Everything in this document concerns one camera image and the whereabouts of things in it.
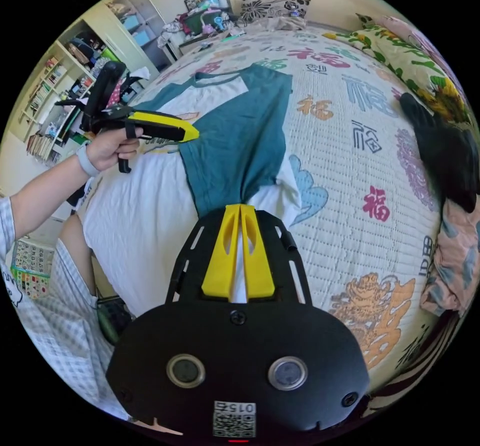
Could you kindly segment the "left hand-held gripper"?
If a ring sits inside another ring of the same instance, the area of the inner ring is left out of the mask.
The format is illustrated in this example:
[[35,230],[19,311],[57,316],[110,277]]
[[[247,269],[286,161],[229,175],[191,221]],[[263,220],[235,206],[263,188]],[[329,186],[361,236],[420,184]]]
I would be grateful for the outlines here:
[[[98,105],[92,106],[93,101],[91,99],[86,104],[83,104],[80,100],[65,100],[58,101],[55,105],[79,106],[83,111],[82,118],[87,122],[88,130],[95,134],[95,138],[102,132],[116,129],[126,129],[127,137],[132,138],[135,128],[142,129],[143,139],[155,138],[174,142],[189,142],[200,137],[199,131],[190,122],[169,114],[137,111],[129,106],[117,105],[110,109],[100,110]],[[55,174],[100,174],[101,171],[96,170],[91,165],[86,155],[86,148],[91,142],[81,145],[74,154],[57,164]],[[122,159],[118,161],[118,168],[121,173],[128,174],[131,171],[128,162],[128,160]]]

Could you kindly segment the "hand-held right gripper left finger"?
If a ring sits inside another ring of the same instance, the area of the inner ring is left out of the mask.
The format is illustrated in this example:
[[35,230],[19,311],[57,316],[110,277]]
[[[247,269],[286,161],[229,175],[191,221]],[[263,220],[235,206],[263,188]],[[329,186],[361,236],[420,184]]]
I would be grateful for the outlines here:
[[201,286],[214,299],[232,299],[238,256],[239,205],[227,205]]

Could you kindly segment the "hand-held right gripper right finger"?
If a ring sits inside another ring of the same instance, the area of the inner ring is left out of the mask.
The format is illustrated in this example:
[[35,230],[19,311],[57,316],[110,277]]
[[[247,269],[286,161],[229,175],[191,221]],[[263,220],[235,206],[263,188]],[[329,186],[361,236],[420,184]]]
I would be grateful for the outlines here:
[[275,286],[254,207],[241,204],[240,219],[246,296],[271,298]]

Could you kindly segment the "person's left hand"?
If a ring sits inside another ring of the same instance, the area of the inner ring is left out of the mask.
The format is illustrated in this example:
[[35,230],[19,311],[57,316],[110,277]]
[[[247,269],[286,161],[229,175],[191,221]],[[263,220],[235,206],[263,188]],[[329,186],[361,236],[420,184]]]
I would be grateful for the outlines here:
[[101,132],[86,147],[86,157],[99,172],[114,166],[119,160],[129,161],[137,154],[143,129],[137,127],[133,137],[127,137],[126,129],[113,129]]

